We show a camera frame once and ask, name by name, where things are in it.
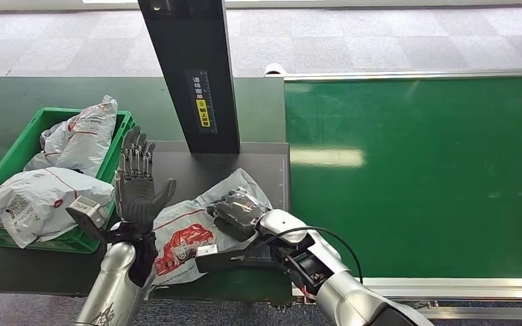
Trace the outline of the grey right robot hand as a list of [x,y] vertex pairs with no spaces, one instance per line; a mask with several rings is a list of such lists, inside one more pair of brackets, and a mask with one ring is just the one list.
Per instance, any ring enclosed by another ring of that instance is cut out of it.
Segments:
[[207,207],[215,226],[239,242],[245,242],[256,234],[259,220],[270,210],[270,206],[242,187],[230,190]]

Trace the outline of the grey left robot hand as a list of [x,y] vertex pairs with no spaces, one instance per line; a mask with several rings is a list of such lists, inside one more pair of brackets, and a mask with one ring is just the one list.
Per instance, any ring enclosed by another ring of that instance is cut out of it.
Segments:
[[115,203],[123,221],[152,229],[154,221],[175,195],[177,181],[168,179],[160,192],[155,192],[153,162],[156,144],[149,143],[146,133],[136,125],[122,142],[115,175]]

